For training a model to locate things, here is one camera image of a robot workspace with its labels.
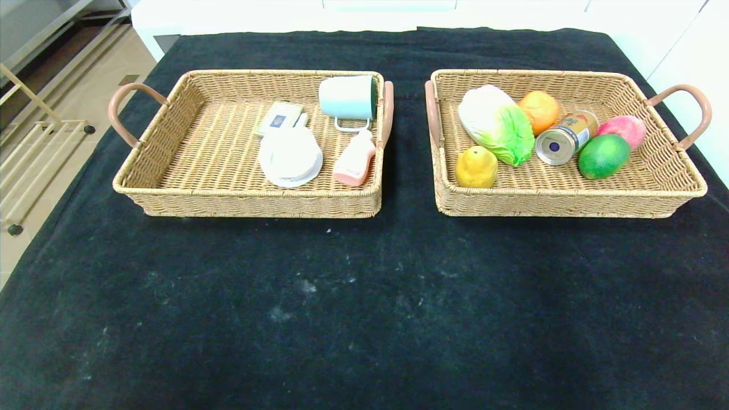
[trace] mug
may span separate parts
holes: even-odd
[[[365,128],[377,112],[377,83],[371,75],[327,78],[319,84],[319,106],[324,114],[334,117],[339,131],[359,132],[362,128],[339,126],[339,119],[367,120]]]

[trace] pear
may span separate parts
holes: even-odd
[[[456,163],[458,185],[471,188],[490,188],[496,181],[496,156],[480,145],[461,152]]]

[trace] table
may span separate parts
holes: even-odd
[[[107,131],[0,294],[0,408],[722,409],[729,193],[664,220],[451,218],[434,205],[435,69],[616,71],[604,34],[182,37],[191,69],[379,71],[395,84],[383,208],[368,220],[147,217],[112,190]],[[158,105],[120,117],[141,134]],[[661,104],[666,123],[685,132]]]

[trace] floor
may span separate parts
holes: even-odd
[[[106,52],[89,63],[81,80],[70,85],[69,90],[51,104],[51,107],[64,118],[86,119],[96,128],[96,132],[87,134],[61,166],[28,213],[23,223],[23,232],[18,236],[10,236],[6,230],[0,233],[0,290],[5,286],[15,265],[43,222],[109,127],[106,107],[113,92],[125,76],[132,76],[129,78],[138,76],[134,81],[141,82],[155,66],[154,58],[133,28],[125,25],[120,29],[123,33],[109,45]]]

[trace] rack leg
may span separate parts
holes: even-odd
[[[18,236],[23,233],[23,226],[12,224],[11,226],[7,227],[7,233],[9,233],[10,236]]]

